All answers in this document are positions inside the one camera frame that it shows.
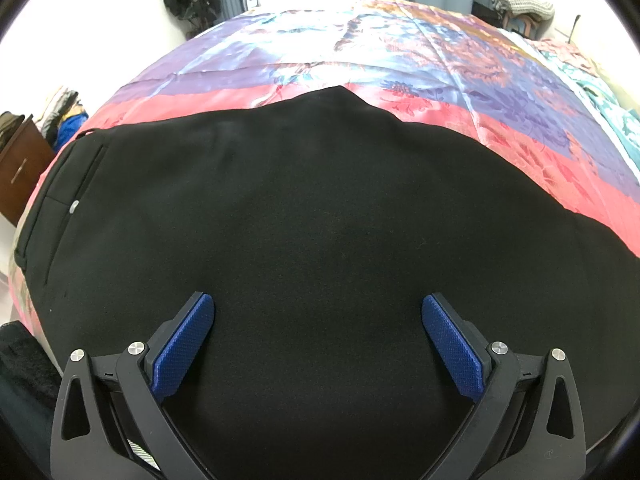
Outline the black pants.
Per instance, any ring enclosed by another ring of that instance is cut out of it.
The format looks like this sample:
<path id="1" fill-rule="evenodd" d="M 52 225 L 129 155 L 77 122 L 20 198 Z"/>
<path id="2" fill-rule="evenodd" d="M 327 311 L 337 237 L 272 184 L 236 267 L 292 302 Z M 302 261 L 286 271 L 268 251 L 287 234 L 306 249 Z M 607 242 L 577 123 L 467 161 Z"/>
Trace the black pants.
<path id="1" fill-rule="evenodd" d="M 470 408 L 420 320 L 563 349 L 586 437 L 639 395 L 639 260 L 451 130 L 336 87 L 96 130 L 15 249 L 54 355 L 122 351 L 194 292 L 215 326 L 168 413 L 221 479 L 415 479 Z"/>

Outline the brown wooden dresser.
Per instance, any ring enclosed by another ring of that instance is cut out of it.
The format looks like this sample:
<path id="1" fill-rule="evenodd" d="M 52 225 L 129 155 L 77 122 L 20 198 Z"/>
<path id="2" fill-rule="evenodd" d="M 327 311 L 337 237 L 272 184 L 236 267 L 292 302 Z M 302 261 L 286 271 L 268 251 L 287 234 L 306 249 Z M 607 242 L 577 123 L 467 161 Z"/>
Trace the brown wooden dresser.
<path id="1" fill-rule="evenodd" d="M 54 151 L 28 116 L 1 150 L 1 214 L 14 226 L 53 159 Z"/>

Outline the pile of clothes on dresser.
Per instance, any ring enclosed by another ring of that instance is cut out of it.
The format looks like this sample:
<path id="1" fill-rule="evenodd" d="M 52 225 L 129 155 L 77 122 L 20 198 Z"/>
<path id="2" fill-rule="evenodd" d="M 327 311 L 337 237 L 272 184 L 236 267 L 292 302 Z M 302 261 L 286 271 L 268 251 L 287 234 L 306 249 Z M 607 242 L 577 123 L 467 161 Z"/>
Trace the pile of clothes on dresser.
<path id="1" fill-rule="evenodd" d="M 52 94 L 35 124 L 50 148 L 57 153 L 88 118 L 79 93 L 61 87 Z"/>

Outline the olive cloth on dresser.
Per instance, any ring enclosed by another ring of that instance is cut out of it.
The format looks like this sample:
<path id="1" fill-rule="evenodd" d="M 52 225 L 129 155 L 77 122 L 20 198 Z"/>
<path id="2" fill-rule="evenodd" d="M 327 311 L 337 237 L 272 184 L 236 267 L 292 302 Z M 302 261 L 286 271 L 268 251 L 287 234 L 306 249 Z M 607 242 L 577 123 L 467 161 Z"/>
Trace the olive cloth on dresser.
<path id="1" fill-rule="evenodd" d="M 0 115 L 0 151 L 8 144 L 24 120 L 24 115 L 14 115 L 10 112 L 3 112 Z"/>

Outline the teal floral blanket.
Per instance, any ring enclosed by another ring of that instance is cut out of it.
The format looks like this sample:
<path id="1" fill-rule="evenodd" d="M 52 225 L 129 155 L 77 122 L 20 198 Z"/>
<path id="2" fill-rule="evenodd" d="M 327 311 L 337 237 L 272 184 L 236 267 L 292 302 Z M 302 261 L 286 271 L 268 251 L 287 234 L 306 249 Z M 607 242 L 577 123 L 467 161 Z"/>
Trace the teal floral blanket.
<path id="1" fill-rule="evenodd" d="M 551 70 L 572 90 L 639 177 L 639 114 L 626 110 L 597 72 L 597 66 L 578 47 L 550 38 L 527 39 L 500 29 L 500 34 Z"/>

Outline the colourful satin bedspread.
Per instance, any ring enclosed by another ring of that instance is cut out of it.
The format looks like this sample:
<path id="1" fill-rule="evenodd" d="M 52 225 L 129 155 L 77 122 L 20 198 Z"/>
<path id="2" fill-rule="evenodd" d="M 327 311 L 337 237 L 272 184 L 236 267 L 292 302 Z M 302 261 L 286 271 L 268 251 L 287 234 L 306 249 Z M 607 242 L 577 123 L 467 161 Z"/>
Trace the colourful satin bedspread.
<path id="1" fill-rule="evenodd" d="M 578 96 L 478 18 L 404 0 L 251 10 L 165 52 L 125 82 L 53 159 L 87 133 L 256 110 L 342 87 L 401 122 L 482 144 L 565 209 L 614 232 L 639 260 L 639 178 Z M 11 258 L 18 318 L 47 339 Z"/>

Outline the folded grey blanket stack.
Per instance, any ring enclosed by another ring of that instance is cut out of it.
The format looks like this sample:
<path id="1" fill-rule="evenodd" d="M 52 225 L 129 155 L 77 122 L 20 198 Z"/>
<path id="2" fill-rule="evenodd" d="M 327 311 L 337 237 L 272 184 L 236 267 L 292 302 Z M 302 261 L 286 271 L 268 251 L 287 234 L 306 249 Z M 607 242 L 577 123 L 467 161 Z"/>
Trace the folded grey blanket stack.
<path id="1" fill-rule="evenodd" d="M 497 12 L 501 27 L 508 32 L 539 40 L 551 25 L 555 8 L 542 0 L 490 0 Z"/>

